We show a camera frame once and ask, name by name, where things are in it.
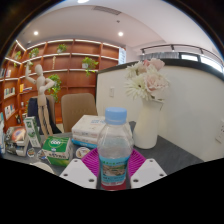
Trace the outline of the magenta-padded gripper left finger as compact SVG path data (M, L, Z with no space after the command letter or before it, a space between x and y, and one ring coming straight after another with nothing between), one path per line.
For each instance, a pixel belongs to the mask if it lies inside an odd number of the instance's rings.
M82 159L73 159L60 177L84 188L95 189L99 175L97 149L88 152Z

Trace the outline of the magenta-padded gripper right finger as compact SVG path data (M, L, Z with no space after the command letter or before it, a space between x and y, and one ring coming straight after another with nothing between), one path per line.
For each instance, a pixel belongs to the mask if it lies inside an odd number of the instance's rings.
M133 150L127 166L130 187L141 188L166 176L164 170L153 159L146 159L137 150Z

